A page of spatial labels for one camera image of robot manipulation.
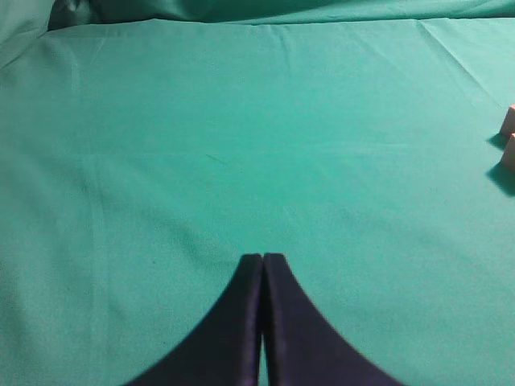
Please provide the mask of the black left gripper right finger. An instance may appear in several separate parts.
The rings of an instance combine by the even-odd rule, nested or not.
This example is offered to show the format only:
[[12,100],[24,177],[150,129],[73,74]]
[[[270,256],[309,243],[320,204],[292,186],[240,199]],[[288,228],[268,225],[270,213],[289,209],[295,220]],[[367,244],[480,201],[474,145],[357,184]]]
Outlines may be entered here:
[[284,255],[263,258],[262,307],[270,385],[399,385],[332,327]]

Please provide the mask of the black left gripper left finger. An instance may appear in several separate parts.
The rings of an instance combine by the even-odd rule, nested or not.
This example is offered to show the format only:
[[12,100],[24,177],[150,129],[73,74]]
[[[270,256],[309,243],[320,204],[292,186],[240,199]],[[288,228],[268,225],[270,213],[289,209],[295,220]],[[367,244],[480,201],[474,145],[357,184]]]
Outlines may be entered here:
[[241,257],[231,280],[191,333],[129,385],[257,385],[263,259]]

